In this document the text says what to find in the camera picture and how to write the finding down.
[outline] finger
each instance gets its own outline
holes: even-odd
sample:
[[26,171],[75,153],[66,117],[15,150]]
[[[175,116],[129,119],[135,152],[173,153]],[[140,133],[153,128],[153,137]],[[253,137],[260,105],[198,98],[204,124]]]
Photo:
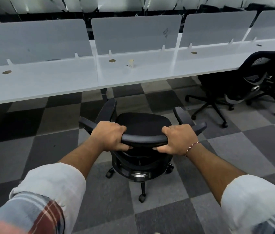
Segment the finger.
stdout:
[[131,149],[132,147],[123,143],[119,143],[117,145],[117,149],[116,151],[128,151],[129,149]]
[[154,147],[153,149],[157,150],[159,153],[173,154],[172,148],[168,144],[159,147]]
[[161,129],[161,132],[165,135],[167,135],[167,133],[170,131],[170,129],[166,126],[164,126],[162,129]]
[[125,133],[125,132],[127,131],[126,126],[120,126],[120,128],[121,128],[122,134]]

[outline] left hand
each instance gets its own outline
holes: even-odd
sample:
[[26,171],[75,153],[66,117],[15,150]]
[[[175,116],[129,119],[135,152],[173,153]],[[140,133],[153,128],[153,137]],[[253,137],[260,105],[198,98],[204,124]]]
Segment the left hand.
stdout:
[[122,134],[126,130],[125,126],[115,122],[100,121],[89,139],[97,142],[102,151],[127,151],[131,147],[121,143]]

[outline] right hand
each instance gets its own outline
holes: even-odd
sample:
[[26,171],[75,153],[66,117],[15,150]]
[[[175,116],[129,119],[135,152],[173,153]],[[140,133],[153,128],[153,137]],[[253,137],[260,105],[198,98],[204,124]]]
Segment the right hand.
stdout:
[[197,135],[190,125],[164,126],[162,133],[168,138],[168,144],[154,147],[159,153],[185,155],[189,146],[198,142]]

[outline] hand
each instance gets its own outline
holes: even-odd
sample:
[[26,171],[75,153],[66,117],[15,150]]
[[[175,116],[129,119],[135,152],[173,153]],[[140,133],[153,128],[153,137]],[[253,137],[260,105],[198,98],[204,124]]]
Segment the hand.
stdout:
[[98,143],[102,151],[127,151],[129,145],[121,143],[122,134],[127,130],[115,122],[100,121],[92,131],[89,140]]
[[190,125],[164,126],[162,133],[168,138],[168,144],[155,147],[159,153],[185,155],[189,146],[198,142],[197,135]]

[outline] long workstation desk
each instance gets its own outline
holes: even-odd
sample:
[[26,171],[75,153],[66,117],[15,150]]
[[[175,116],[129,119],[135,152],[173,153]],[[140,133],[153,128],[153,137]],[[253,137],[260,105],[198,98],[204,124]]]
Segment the long workstation desk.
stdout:
[[255,16],[97,18],[95,40],[81,19],[0,23],[0,103],[236,70],[275,51],[275,11]]

